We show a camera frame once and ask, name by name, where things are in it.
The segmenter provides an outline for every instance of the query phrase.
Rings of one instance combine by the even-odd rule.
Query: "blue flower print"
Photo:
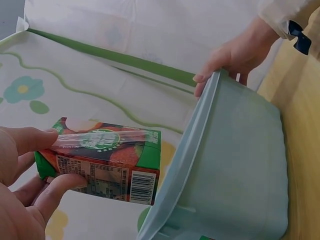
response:
[[[9,104],[16,104],[22,100],[30,101],[40,98],[45,93],[41,79],[22,76],[14,80],[4,91],[3,97]]]

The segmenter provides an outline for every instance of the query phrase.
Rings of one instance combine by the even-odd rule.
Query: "light blue plastic container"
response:
[[[287,225],[280,112],[215,72],[137,240],[278,240]]]

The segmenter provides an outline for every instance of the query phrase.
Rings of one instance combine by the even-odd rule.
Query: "sleeve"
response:
[[[319,7],[320,0],[263,0],[259,17],[281,38],[291,40],[294,37],[289,35],[289,21],[305,29],[311,14]]]

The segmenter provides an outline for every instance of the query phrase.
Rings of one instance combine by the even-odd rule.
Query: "table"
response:
[[[282,113],[289,178],[289,226],[283,240],[320,239],[320,9],[306,35],[310,55],[285,41],[258,92]]]

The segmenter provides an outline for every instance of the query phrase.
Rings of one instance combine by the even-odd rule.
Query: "juice box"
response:
[[[88,186],[74,189],[77,192],[131,203],[154,204],[160,175],[160,131],[67,117],[62,117],[53,128],[59,135],[113,132],[115,137],[109,142],[84,139],[79,147],[52,147],[35,152],[36,166],[42,179],[68,173],[80,174],[87,179]],[[123,142],[121,137],[117,137],[121,131],[140,130],[148,132],[147,140]]]

